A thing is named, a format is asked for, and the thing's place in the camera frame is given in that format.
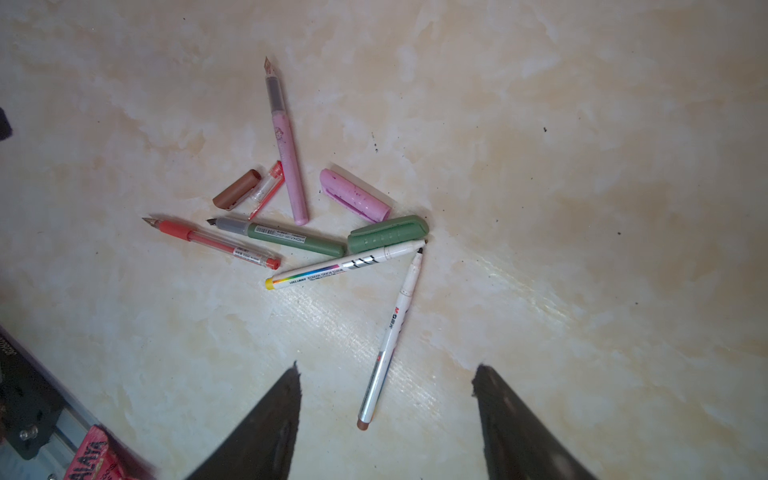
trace rubber grip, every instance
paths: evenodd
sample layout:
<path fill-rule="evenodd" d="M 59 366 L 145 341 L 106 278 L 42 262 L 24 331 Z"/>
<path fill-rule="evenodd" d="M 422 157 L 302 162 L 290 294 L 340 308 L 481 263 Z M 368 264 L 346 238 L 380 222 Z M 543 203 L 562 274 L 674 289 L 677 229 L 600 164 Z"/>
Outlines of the rubber grip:
<path fill-rule="evenodd" d="M 173 235 L 174 237 L 181 238 L 182 240 L 190 241 L 190 233 L 194 232 L 191 228 L 180 223 L 175 223 L 170 220 L 163 220 L 158 227 L 161 232 Z"/>

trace green pen cap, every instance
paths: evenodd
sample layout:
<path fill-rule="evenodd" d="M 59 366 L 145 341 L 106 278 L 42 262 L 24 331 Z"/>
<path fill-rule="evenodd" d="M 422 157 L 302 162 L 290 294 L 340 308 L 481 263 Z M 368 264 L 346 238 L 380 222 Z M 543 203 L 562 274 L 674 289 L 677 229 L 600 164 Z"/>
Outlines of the green pen cap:
<path fill-rule="evenodd" d="M 350 253 L 358 253 L 417 240 L 427 233 L 429 225 L 421 217 L 408 215 L 353 230 L 346 239 L 346 245 Z"/>

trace white marker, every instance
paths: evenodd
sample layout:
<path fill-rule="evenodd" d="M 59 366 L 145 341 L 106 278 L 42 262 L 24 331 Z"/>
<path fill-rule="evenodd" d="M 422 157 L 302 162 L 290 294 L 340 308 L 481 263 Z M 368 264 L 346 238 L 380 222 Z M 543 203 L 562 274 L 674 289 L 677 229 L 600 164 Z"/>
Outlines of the white marker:
<path fill-rule="evenodd" d="M 365 265 L 386 262 L 389 259 L 415 252 L 426 244 L 424 240 L 410 240 L 396 243 L 389 247 L 381 247 L 367 252 L 355 253 L 348 257 L 328 260 L 317 265 L 297 268 L 290 272 L 275 275 L 266 280 L 266 289 L 275 290 L 286 286 L 296 285 L 304 280 L 318 280 L 341 272 L 357 270 Z"/>
<path fill-rule="evenodd" d="M 376 363 L 373 364 L 373 373 L 368 382 L 366 396 L 362 399 L 360 413 L 357 415 L 357 428 L 367 430 L 368 424 L 373 419 L 373 410 L 376 408 L 376 402 L 379 401 L 379 395 L 386 380 L 386 373 L 389 371 L 389 363 L 392 361 L 392 354 L 397 346 L 397 336 L 400 334 L 402 323 L 406 319 L 406 313 L 411 306 L 413 298 L 413 289 L 416 287 L 416 280 L 419 278 L 419 272 L 422 271 L 422 253 L 424 249 L 419 248 L 416 256 L 413 257 L 411 265 L 408 267 L 406 281 L 402 283 L 402 289 L 395 302 L 395 313 L 389 321 L 389 325 L 384 333 L 384 341 L 379 349 L 379 356 L 376 357 Z"/>

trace pink pen cap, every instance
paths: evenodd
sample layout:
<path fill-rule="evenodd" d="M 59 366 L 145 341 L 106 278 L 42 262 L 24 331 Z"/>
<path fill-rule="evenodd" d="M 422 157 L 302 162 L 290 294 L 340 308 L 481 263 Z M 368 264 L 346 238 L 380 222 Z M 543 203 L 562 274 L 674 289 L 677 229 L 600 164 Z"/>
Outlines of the pink pen cap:
<path fill-rule="evenodd" d="M 320 172 L 320 185 L 329 197 L 342 207 L 371 223 L 383 222 L 389 216 L 389 206 L 327 168 Z"/>

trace brown pen cap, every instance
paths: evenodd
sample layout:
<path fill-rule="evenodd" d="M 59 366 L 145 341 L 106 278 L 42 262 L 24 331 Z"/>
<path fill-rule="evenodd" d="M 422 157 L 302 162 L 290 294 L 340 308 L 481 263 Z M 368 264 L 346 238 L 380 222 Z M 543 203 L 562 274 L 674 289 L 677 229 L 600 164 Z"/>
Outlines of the brown pen cap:
<path fill-rule="evenodd" d="M 235 183 L 225 188 L 223 192 L 214 197 L 214 205 L 222 210 L 232 210 L 241 201 L 245 200 L 248 193 L 261 181 L 261 175 L 255 170 L 248 170 L 245 175 L 235 180 Z"/>

